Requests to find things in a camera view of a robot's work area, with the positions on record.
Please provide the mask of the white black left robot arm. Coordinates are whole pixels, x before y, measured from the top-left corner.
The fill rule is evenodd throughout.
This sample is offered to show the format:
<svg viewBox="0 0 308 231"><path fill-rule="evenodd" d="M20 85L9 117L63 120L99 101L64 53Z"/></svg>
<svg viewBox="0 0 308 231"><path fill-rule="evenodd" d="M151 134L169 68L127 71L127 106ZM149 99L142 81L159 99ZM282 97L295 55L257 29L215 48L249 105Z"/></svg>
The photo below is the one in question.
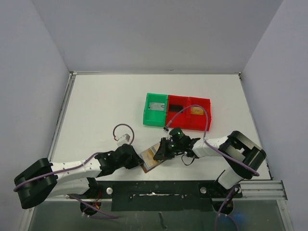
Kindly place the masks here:
<svg viewBox="0 0 308 231"><path fill-rule="evenodd" d="M90 189L89 179L111 175L122 167L132 169L143 163L129 144L114 151L94 153L82 161L56 163L41 158L15 177L14 192L18 194L21 207L29 209L49 197L82 195Z"/></svg>

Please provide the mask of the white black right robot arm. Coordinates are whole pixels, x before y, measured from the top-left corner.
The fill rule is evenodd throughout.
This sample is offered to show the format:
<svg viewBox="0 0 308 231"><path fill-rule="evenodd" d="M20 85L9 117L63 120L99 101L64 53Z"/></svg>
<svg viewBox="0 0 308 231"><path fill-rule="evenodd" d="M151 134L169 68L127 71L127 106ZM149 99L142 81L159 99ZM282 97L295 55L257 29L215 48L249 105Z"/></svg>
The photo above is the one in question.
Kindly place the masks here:
<svg viewBox="0 0 308 231"><path fill-rule="evenodd" d="M207 139L190 138L180 128L174 128L167 138L161 139L154 160L165 161L177 155L192 159L223 157L229 167L218 176L217 181L226 190L242 180L258 177L258 169L266 159L265 151L237 130L228 136Z"/></svg>

